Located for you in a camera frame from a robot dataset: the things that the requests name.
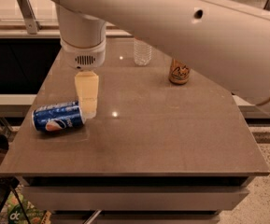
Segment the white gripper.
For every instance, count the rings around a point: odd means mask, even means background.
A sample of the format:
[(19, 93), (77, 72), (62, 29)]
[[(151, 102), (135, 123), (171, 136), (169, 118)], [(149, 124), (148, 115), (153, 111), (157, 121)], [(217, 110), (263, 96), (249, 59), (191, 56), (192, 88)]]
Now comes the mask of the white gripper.
[[(95, 46), (79, 48), (61, 39), (63, 58), (66, 64), (75, 69), (94, 69), (101, 66), (106, 58), (106, 39)], [(78, 72), (75, 75), (78, 103), (85, 119), (96, 116), (99, 76), (93, 71)]]

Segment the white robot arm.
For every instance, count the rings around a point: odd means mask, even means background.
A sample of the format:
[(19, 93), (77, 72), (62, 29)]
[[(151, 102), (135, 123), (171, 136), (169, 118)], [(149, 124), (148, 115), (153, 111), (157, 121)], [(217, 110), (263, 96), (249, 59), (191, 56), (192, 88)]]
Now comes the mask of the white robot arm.
[(51, 0), (108, 21), (270, 117), (270, 12), (231, 0)]

